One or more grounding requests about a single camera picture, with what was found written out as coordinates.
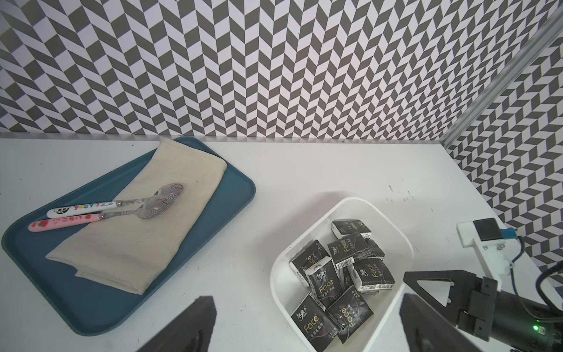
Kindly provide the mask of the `white storage box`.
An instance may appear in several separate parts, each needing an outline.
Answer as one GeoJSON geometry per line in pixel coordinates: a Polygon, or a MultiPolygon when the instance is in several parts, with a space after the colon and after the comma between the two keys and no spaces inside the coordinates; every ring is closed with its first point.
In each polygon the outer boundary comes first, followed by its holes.
{"type": "Polygon", "coordinates": [[[359,197],[347,197],[338,202],[324,215],[309,223],[309,228],[281,251],[271,269],[271,293],[285,323],[274,329],[275,339],[270,342],[274,351],[313,351],[300,329],[291,318],[298,304],[305,298],[308,289],[290,269],[290,259],[313,240],[327,246],[336,237],[331,231],[331,223],[337,219],[360,219],[372,230],[372,238],[382,248],[386,256],[384,262],[395,279],[392,289],[377,296],[366,297],[366,302],[374,312],[372,318],[346,343],[336,338],[327,351],[377,351],[381,344],[378,335],[393,310],[400,305],[405,284],[403,274],[413,268],[414,251],[406,235],[377,209],[372,203],[359,197]]]}

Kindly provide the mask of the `black tissue pack four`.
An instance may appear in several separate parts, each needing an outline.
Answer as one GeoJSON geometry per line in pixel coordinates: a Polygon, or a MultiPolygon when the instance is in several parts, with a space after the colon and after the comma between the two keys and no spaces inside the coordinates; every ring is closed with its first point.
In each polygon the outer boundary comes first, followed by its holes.
{"type": "Polygon", "coordinates": [[[365,259],[352,265],[350,275],[359,293],[375,295],[383,290],[391,290],[395,279],[384,261],[365,259]]]}

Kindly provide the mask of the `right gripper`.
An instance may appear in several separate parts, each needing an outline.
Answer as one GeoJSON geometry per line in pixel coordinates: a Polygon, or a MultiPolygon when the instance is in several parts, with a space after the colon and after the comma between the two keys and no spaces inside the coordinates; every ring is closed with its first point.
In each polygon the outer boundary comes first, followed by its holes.
{"type": "Polygon", "coordinates": [[[498,282],[463,270],[407,271],[404,283],[434,307],[460,307],[456,327],[489,341],[498,296],[498,282]]]}

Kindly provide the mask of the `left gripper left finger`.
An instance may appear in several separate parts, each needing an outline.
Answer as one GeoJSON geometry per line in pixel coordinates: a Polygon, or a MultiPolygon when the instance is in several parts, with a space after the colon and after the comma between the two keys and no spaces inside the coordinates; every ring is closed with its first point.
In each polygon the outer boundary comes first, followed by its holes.
{"type": "Polygon", "coordinates": [[[200,296],[139,351],[208,351],[216,324],[212,296],[200,296]]]}

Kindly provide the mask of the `black tissue pack three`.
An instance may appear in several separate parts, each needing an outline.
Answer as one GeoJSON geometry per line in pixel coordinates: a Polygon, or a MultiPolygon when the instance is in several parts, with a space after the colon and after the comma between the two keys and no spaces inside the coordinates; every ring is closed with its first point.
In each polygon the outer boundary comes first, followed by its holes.
{"type": "Polygon", "coordinates": [[[325,257],[308,268],[305,275],[312,295],[323,310],[329,308],[343,295],[340,278],[331,257],[325,257]]]}

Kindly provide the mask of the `black tissue pack one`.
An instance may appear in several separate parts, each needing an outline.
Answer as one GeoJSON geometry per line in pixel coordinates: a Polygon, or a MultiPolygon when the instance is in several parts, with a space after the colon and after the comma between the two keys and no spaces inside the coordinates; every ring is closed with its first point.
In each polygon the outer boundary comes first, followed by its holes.
{"type": "Polygon", "coordinates": [[[366,239],[359,233],[344,236],[328,244],[334,266],[340,270],[362,259],[371,250],[366,239]]]}

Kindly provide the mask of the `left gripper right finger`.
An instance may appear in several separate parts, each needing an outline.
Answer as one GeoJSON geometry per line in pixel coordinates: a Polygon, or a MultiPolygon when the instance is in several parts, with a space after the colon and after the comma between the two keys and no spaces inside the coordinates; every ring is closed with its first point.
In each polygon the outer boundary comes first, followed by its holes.
{"type": "Polygon", "coordinates": [[[400,318],[410,351],[479,351],[417,295],[403,296],[400,318]]]}

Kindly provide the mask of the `black tissue pack two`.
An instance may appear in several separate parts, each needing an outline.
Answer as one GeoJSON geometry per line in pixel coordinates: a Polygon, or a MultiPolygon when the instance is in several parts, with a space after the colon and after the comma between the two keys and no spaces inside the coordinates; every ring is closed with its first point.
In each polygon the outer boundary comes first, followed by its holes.
{"type": "Polygon", "coordinates": [[[325,257],[329,257],[325,247],[319,240],[313,240],[290,260],[290,268],[295,272],[303,286],[309,287],[309,280],[305,271],[325,257]]]}

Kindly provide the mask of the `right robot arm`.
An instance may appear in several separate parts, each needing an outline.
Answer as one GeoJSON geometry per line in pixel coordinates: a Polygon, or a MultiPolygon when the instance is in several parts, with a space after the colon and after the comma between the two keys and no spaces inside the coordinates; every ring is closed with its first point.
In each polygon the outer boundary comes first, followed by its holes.
{"type": "Polygon", "coordinates": [[[514,351],[561,351],[562,319],[548,306],[468,271],[407,271],[400,318],[411,351],[477,351],[468,336],[514,351]]]}

